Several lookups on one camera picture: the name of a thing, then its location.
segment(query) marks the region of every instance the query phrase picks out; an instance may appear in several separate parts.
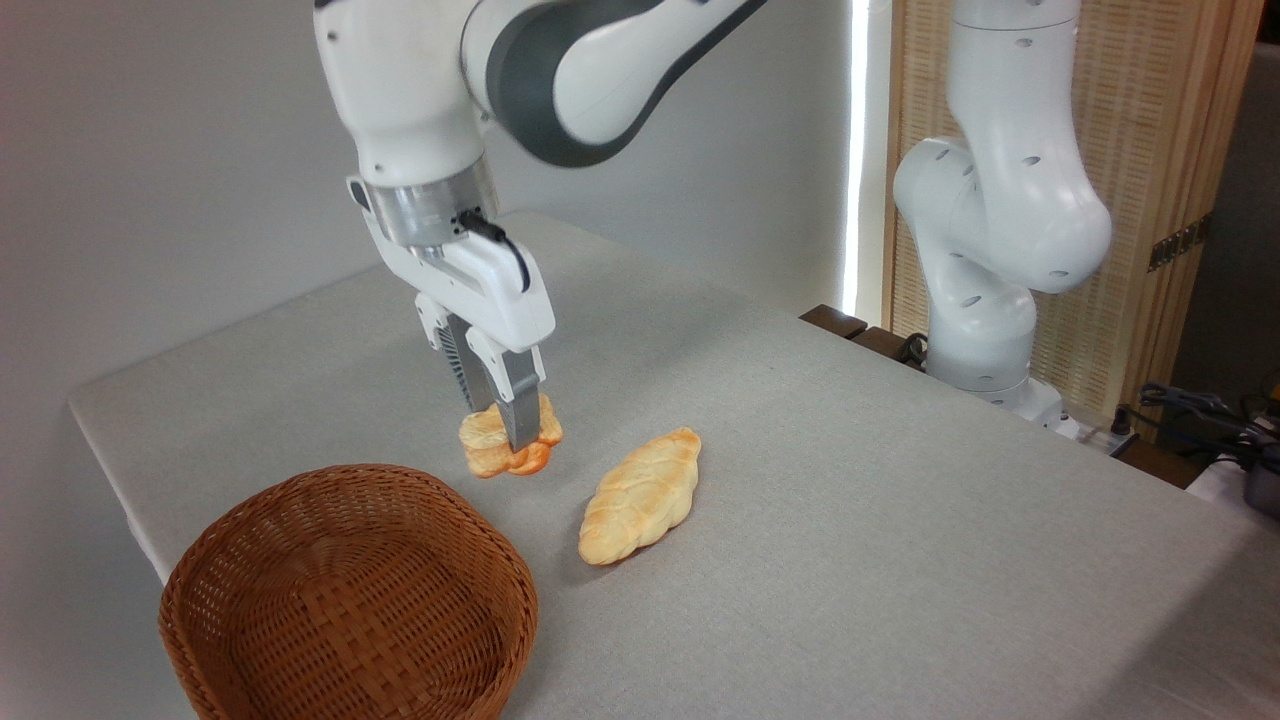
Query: basket rim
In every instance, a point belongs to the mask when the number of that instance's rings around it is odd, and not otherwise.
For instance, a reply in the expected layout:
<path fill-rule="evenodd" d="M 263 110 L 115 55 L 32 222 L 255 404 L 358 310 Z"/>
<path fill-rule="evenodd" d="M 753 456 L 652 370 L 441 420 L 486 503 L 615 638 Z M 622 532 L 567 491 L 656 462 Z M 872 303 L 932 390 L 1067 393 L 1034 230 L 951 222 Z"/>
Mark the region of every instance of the basket rim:
<path fill-rule="evenodd" d="M 488 701 L 492 701 L 499 688 L 503 688 L 509 693 L 529 662 L 538 634 L 538 589 L 534 584 L 532 573 L 529 570 L 529 565 L 525 562 L 524 557 L 521 557 L 520 552 L 516 551 L 516 547 L 511 543 L 511 541 L 498 532 L 498 529 L 494 528 L 479 510 L 476 510 L 444 480 L 424 470 L 403 465 L 362 462 L 329 465 L 298 473 L 287 480 L 264 488 L 262 491 L 236 503 L 236 506 L 210 523 L 210 525 L 200 533 L 200 537 L 196 538 L 187 551 L 183 552 L 182 559 L 174 566 L 173 571 L 169 574 L 169 579 L 165 582 L 164 592 L 160 596 L 160 614 L 157 621 L 165 651 L 169 655 L 170 662 L 178 674 L 178 679 L 183 685 L 183 689 L 188 694 L 188 700 L 193 701 L 195 705 L 198 696 L 198 701 L 204 707 L 212 712 L 214 717 L 230 717 L 219 698 L 212 694 L 209 679 L 196 661 L 188 630 L 178 620 L 180 611 L 186 606 L 183 589 L 187 587 L 187 578 L 198 574 L 204 565 L 216 553 L 220 544 L 230 542 L 230 538 L 236 537 L 238 530 L 255 521 L 256 515 L 253 511 L 274 506 L 279 502 L 280 496 L 293 492 L 300 484 L 317 482 L 323 478 L 332 477 L 335 473 L 352 474 L 355 475 L 352 479 L 356 482 L 360 479 L 387 478 L 388 475 L 392 475 L 426 484 L 434 491 L 439 500 L 447 501 L 453 506 L 453 509 L 461 512 L 462 516 L 466 518 L 466 521 L 470 523 L 474 529 L 480 532 L 484 542 L 489 543 L 493 550 L 498 551 L 503 560 L 506 560 L 516 571 L 517 578 L 524 580 L 518 583 L 524 591 L 522 594 L 526 598 L 526 602 L 521 607 L 520 612 L 520 626 L 522 632 L 517 634 L 517 638 L 511 647 L 511 652 L 507 655 L 502 667 L 499 667 L 498 674 L 489 682 L 484 692 L 475 697 L 471 707 L 475 708 L 483 706 Z M 468 717 L 471 714 L 468 711 L 463 714 L 463 717 Z"/>

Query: pastry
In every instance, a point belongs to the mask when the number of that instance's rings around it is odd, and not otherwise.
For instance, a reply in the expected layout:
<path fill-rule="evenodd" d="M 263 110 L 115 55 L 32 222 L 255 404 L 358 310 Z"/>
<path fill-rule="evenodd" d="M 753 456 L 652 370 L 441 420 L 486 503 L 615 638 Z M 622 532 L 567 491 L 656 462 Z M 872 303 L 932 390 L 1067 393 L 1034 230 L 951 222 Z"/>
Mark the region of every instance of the pastry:
<path fill-rule="evenodd" d="M 552 447 L 564 439 L 564 429 L 556 418 L 552 401 L 543 393 L 538 396 L 539 419 L 541 427 L 538 439 L 518 452 L 511 451 L 507 428 L 502 424 L 498 405 L 488 410 L 472 413 L 462 420 L 458 439 L 467 456 L 467 469 L 477 478 L 492 478 L 502 473 L 513 475 L 532 475 L 547 466 Z"/>
<path fill-rule="evenodd" d="M 703 441 L 689 428 L 631 451 L 600 480 L 577 533 L 577 553 L 591 565 L 617 562 L 658 542 L 689 515 Z"/>

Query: white wall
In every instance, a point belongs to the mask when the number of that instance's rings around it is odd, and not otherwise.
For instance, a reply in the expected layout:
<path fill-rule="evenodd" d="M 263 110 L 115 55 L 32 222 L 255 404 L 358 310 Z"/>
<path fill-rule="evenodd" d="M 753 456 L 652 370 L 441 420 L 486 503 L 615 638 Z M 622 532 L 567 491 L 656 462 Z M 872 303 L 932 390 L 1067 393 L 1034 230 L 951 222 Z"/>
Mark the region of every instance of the white wall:
<path fill-rule="evenodd" d="M 376 261 L 310 3 L 0 0 L 0 717 L 189 716 L 73 387 Z M 540 209 L 799 313 L 833 301 L 844 3 L 774 0 Z"/>
<path fill-rule="evenodd" d="M 867 14 L 867 74 L 865 90 L 858 94 L 854 110 L 861 110 L 861 167 L 851 215 L 856 225 L 856 266 L 858 282 L 855 292 L 845 288 L 846 305 L 854 296 L 851 313 L 873 325 L 884 323 L 884 202 L 890 195 L 891 182 L 888 168 L 888 100 L 890 65 L 893 45 L 893 4 L 891 0 L 863 0 L 868 4 Z"/>

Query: cable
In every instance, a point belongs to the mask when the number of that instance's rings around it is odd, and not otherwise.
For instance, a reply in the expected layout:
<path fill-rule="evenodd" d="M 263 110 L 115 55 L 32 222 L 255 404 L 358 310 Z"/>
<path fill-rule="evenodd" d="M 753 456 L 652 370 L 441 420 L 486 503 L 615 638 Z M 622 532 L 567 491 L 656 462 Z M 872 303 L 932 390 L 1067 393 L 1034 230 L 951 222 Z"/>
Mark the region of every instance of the cable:
<path fill-rule="evenodd" d="M 1238 442 L 1240 439 L 1239 436 L 1228 436 L 1228 437 L 1208 438 L 1208 439 L 1212 439 L 1213 442 L 1220 442 L 1222 445 L 1248 447 L 1248 443 Z M 1217 451 L 1211 447 L 1196 446 L 1196 447 L 1188 447 L 1187 450 L 1180 450 L 1178 451 L 1178 455 L 1179 457 L 1196 457 L 1197 455 L 1208 455 L 1215 452 Z"/>
<path fill-rule="evenodd" d="M 1251 420 L 1247 415 L 1236 415 L 1216 395 L 1207 392 L 1188 392 L 1183 388 L 1161 383 L 1147 383 L 1139 391 L 1139 405 L 1143 407 L 1174 407 L 1190 413 L 1207 423 L 1228 428 L 1235 433 L 1247 434 L 1252 438 L 1257 436 L 1270 436 L 1280 439 L 1276 430 Z"/>
<path fill-rule="evenodd" d="M 902 341 L 902 346 L 893 355 L 899 363 L 915 363 L 924 365 L 924 356 L 928 352 L 929 336 L 924 333 L 911 333 Z"/>
<path fill-rule="evenodd" d="M 1180 439 L 1183 442 L 1189 442 L 1192 445 L 1197 445 L 1197 446 L 1208 448 L 1211 451 L 1216 451 L 1220 455 L 1229 455 L 1231 457 L 1235 457 L 1236 460 L 1242 460 L 1242 461 L 1243 460 L 1248 460 L 1251 462 L 1251 465 L 1252 464 L 1261 464 L 1263 468 L 1266 468 L 1267 470 L 1271 470 L 1272 473 L 1280 473 L 1280 462 L 1276 462 L 1276 457 L 1274 456 L 1274 454 L 1272 455 L 1267 455 L 1265 451 L 1257 451 L 1257 450 L 1254 450 L 1257 446 L 1253 445 L 1253 443 L 1249 443 L 1249 445 L 1225 445 L 1225 443 L 1221 443 L 1221 442 L 1217 442 L 1217 441 L 1212 441 L 1212 439 L 1208 439 L 1208 438 L 1203 438 L 1203 437 L 1198 437 L 1198 436 L 1193 436 L 1193 434 L 1188 434 L 1188 433 L 1180 432 L 1179 429 L 1174 428 L 1170 423 L 1160 423 L 1160 421 L 1152 420 L 1151 418 L 1147 418 L 1146 415 L 1143 415 L 1142 413 L 1138 413 L 1137 410 L 1134 410 L 1133 407 L 1130 407 L 1128 405 L 1120 405 L 1120 407 L 1124 409 L 1126 413 L 1129 413 L 1129 415 L 1133 419 L 1140 420 L 1140 421 L 1143 421 L 1143 423 L 1146 423 L 1146 424 L 1156 428 L 1157 430 L 1160 430 L 1162 433 L 1169 433 L 1170 436 L 1172 436 L 1172 437 L 1175 437 L 1175 438 L 1178 438 L 1178 439 Z"/>
<path fill-rule="evenodd" d="M 529 286 L 532 284 L 532 278 L 529 274 L 529 265 L 525 264 L 525 256 L 520 254 L 520 249 L 516 247 L 516 243 L 511 242 L 511 238 L 507 237 L 507 231 L 484 219 L 484 215 L 480 214 L 480 208 L 458 213 L 458 224 L 480 237 L 485 237 L 498 245 L 507 246 L 507 249 L 516 256 L 516 264 L 520 265 L 520 279 L 522 281 L 520 292 L 529 292 Z"/>

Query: wooden panel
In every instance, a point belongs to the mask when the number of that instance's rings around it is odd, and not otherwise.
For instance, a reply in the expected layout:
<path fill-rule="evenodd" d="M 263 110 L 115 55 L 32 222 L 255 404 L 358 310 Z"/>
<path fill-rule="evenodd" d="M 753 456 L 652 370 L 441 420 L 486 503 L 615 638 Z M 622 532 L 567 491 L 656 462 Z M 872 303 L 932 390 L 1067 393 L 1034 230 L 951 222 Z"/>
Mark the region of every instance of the wooden panel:
<path fill-rule="evenodd" d="M 867 331 L 867 320 L 846 315 L 831 305 L 818 305 L 800 319 L 845 340 L 852 340 Z"/>
<path fill-rule="evenodd" d="M 902 56 L 902 49 L 905 46 L 904 29 L 906 28 L 906 5 L 908 3 L 893 3 L 893 22 L 891 26 L 892 41 L 890 45 L 890 53 L 892 54 L 892 61 L 890 63 L 888 72 L 888 143 L 886 145 L 886 161 L 888 168 L 886 168 L 884 177 L 888 178 L 887 192 L 884 193 L 884 269 L 883 278 L 881 282 L 881 323 L 884 327 L 893 327 L 893 278 L 897 273 L 897 263 L 893 256 L 893 237 L 895 237 L 895 224 L 897 218 L 897 208 L 893 205 L 893 174 L 897 172 L 897 164 L 901 163 L 902 156 L 900 155 L 899 147 L 902 145 L 902 97 L 904 88 L 906 83 L 902 82 L 904 77 L 904 63 L 900 61 Z"/>
<path fill-rule="evenodd" d="M 1153 245 L 1212 205 L 1252 47 L 1245 36 L 1251 22 L 1257 27 L 1261 1 L 1084 3 L 1076 135 L 1115 234 L 1088 283 L 1037 296 L 1032 372 L 1094 411 L 1108 413 L 1147 377 L 1171 372 L 1199 254 L 1155 273 L 1148 259 Z M 920 140 L 959 132 L 945 95 L 951 3 L 900 5 L 895 164 Z M 886 324 L 900 336 L 925 332 L 915 243 L 896 213 L 886 234 Z"/>

